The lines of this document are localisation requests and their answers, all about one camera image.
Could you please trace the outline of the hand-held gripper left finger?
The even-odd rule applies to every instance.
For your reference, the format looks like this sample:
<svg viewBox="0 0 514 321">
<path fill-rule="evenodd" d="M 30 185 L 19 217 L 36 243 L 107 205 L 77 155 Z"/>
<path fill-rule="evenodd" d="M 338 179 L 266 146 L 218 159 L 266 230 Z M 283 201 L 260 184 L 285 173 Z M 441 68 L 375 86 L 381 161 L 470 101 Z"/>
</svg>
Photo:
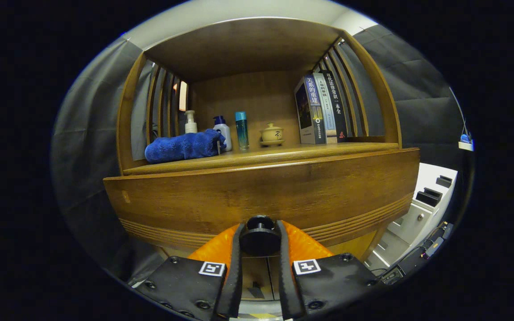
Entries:
<svg viewBox="0 0 514 321">
<path fill-rule="evenodd" d="M 188 320 L 228 321 L 239 313 L 240 234 L 227 228 L 187 258 L 170 256 L 135 287 L 151 302 Z"/>
</svg>

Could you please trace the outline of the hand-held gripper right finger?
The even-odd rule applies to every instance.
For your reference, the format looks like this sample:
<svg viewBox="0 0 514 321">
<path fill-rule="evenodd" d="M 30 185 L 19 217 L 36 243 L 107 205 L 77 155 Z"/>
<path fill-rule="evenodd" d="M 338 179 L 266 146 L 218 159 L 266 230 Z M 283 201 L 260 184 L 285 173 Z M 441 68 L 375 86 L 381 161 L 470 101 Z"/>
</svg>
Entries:
<svg viewBox="0 0 514 321">
<path fill-rule="evenodd" d="M 380 294 L 380 280 L 353 254 L 333 254 L 305 232 L 277 221 L 283 318 L 341 321 Z"/>
</svg>

